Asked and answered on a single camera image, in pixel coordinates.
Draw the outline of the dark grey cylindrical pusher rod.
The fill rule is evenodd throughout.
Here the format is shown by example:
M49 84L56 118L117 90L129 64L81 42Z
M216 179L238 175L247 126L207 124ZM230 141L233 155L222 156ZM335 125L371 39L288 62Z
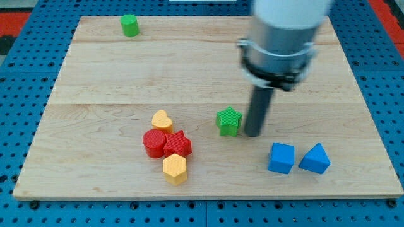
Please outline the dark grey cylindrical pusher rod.
M244 132L247 136L257 137L261 134L273 93L273 88L258 86L253 88L244 125Z

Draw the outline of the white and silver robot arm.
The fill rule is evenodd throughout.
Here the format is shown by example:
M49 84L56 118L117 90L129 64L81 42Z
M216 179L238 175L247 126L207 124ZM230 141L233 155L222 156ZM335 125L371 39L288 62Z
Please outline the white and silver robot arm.
M237 43L241 66L253 90L244 125L261 133L275 89L291 91L303 81L315 56L314 41L333 0L255 0L246 37Z

